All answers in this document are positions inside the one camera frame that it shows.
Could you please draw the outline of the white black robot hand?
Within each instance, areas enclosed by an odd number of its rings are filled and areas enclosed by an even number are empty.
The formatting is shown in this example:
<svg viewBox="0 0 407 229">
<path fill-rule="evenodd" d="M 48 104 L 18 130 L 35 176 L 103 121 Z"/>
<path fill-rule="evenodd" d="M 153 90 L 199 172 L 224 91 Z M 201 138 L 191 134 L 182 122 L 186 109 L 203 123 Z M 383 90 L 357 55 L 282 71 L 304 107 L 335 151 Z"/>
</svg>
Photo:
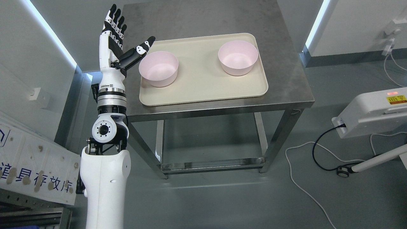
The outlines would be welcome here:
<svg viewBox="0 0 407 229">
<path fill-rule="evenodd" d="M 99 39 L 99 65 L 103 74 L 99 90 L 110 89 L 125 92 L 123 81 L 127 71 L 140 62 L 151 49 L 155 36 L 150 36 L 143 43 L 123 51 L 124 33 L 127 25 L 121 15 L 121 9 L 112 4 L 103 22 Z"/>
</svg>

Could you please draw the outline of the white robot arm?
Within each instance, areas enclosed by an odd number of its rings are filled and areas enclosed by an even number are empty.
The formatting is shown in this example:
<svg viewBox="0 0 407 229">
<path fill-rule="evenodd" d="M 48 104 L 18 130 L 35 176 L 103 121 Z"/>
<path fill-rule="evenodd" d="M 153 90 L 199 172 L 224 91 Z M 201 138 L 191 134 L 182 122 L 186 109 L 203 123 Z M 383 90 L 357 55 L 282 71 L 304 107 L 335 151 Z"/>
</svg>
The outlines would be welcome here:
<svg viewBox="0 0 407 229">
<path fill-rule="evenodd" d="M 81 191 L 87 198 L 87 229 L 124 228 L 126 183 L 131 170 L 122 83 L 92 85 L 98 117 L 80 155 Z"/>
</svg>

